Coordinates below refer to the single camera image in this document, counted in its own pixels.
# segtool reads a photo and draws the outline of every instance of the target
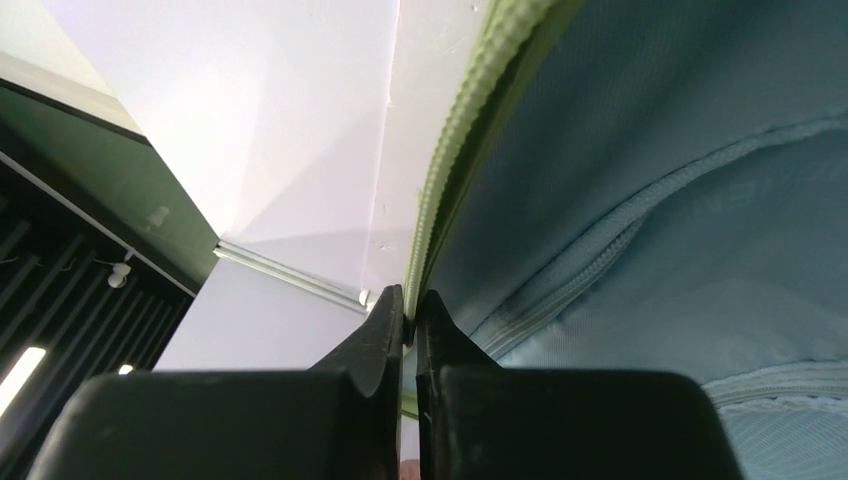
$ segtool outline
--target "green zipper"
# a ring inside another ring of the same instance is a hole
[[[415,318],[433,261],[475,173],[527,85],[586,0],[493,0],[421,190],[404,310]]]

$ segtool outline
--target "fluorescent light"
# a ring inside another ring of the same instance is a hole
[[[21,355],[18,363],[12,367],[9,375],[3,379],[3,383],[0,383],[0,415],[3,415],[6,408],[12,403],[12,399],[15,398],[15,395],[24,386],[46,353],[47,350],[43,348],[27,348],[24,354]]]

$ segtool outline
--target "light blue fabric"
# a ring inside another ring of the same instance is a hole
[[[428,287],[506,366],[708,384],[848,361],[846,19],[841,0],[589,0]],[[812,392],[720,409],[750,480],[848,478],[848,399]]]

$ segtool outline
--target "white ceiling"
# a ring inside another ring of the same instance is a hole
[[[139,132],[40,0],[0,0],[0,78]]]
[[[402,283],[487,1],[44,3],[0,0],[0,77],[143,131],[228,241]]]
[[[0,52],[111,95],[106,82],[40,0],[0,0]]]

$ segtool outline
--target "black slatted panel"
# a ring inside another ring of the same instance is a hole
[[[29,347],[46,350],[0,415],[0,479],[26,476],[50,426],[86,379],[153,367],[191,298],[0,165],[0,381]]]

